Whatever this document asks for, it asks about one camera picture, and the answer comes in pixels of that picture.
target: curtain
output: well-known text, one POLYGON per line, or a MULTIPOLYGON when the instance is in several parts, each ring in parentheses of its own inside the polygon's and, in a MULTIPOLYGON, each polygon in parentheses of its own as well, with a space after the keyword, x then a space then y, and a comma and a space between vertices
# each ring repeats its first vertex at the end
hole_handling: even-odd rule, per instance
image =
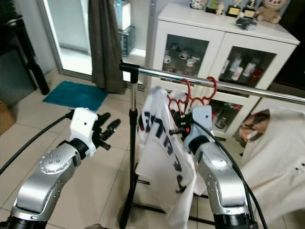
POLYGON ((113 0, 89 0, 88 17, 92 82, 106 92, 122 94, 122 50, 113 0))

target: white cloth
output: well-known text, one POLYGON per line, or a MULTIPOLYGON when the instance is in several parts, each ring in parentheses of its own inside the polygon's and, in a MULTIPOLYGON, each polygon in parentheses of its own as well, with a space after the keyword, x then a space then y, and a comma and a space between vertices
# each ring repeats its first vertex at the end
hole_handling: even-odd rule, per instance
POLYGON ((246 145, 242 173, 267 224, 305 208, 305 113, 270 109, 266 132, 246 145))
POLYGON ((167 213, 169 224, 175 229, 186 229, 196 171, 192 156, 175 135, 169 135, 170 129, 174 129, 174 122, 168 109, 167 92, 155 87, 150 91, 139 118, 136 173, 150 181, 150 190, 167 213))

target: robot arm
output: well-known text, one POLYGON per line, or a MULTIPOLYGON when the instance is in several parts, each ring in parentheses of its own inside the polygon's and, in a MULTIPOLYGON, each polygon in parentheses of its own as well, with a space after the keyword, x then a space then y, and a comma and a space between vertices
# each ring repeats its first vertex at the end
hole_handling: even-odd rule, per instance
POLYGON ((63 186, 71 179, 81 160, 93 156, 98 146, 110 149, 104 141, 115 132, 120 120, 113 121, 102 133, 100 126, 109 117, 109 113, 99 116, 85 108, 75 109, 70 141, 62 142, 40 158, 37 169, 22 185, 10 217, 7 222, 0 223, 0 228, 45 228, 63 186))
POLYGON ((175 113, 184 147, 195 155, 198 171, 205 181, 216 229, 257 229, 251 219, 244 184, 226 153, 196 123, 212 129, 209 105, 191 108, 189 114, 175 113))

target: clothes rack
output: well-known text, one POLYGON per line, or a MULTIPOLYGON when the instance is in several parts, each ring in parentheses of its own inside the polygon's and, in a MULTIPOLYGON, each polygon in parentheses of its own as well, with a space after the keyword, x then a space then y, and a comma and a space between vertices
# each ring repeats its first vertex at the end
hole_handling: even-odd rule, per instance
MULTIPOLYGON (((131 74, 131 106, 129 110, 129 118, 130 118, 130 183, 129 183, 129 191, 127 195, 127 199, 125 201, 124 209, 121 215, 120 219, 120 229, 125 229, 129 217, 129 213, 131 211, 131 207, 137 207, 141 209, 146 209, 154 212, 159 213, 165 213, 162 209, 159 208, 153 208, 150 206, 133 203, 133 196, 135 193, 136 185, 137 183, 142 183, 145 185, 149 185, 150 183, 145 180, 138 179, 138 175, 135 174, 135 137, 136 137, 136 125, 137 125, 137 117, 138 117, 138 111, 136 106, 136 93, 137 93, 137 83, 138 83, 138 75, 145 74, 150 76, 155 76, 163 79, 170 79, 170 80, 178 80, 181 81, 183 79, 188 80, 190 83, 193 83, 195 85, 200 86, 206 86, 206 87, 214 87, 214 83, 212 81, 209 81, 207 79, 201 79, 201 78, 195 78, 195 77, 185 77, 179 74, 173 74, 173 73, 167 73, 163 71, 158 70, 152 70, 148 68, 140 67, 139 65, 124 63, 123 61, 120 61, 120 69, 125 72, 129 72, 131 74)), ((288 94, 282 94, 282 93, 276 93, 276 92, 270 92, 266 90, 261 90, 257 88, 251 88, 241 85, 235 85, 233 83, 224 83, 224 82, 217 82, 217 87, 220 90, 225 90, 229 92, 236 92, 241 94, 247 94, 247 95, 255 95, 262 98, 272 98, 272 99, 279 99, 283 101, 298 103, 298 104, 304 104, 305 105, 305 98, 288 95, 288 94)), ((189 217, 189 220, 214 225, 214 222, 200 219, 197 217, 189 217)))

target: trophy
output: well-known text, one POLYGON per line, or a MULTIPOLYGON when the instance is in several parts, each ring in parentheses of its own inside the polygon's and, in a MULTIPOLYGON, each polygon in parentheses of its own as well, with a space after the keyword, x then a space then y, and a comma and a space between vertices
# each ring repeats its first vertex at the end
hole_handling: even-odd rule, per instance
POLYGON ((255 0, 249 0, 247 6, 244 9, 245 18, 254 18, 256 10, 254 9, 256 5, 255 0))
POLYGON ((241 9, 238 5, 240 5, 240 3, 242 3, 242 1, 243 0, 233 0, 233 5, 229 6, 229 9, 228 9, 226 15, 236 18, 241 11, 241 9))
POLYGON ((216 13, 218 9, 218 5, 220 4, 221 0, 212 0, 210 5, 205 8, 205 12, 208 13, 216 13))

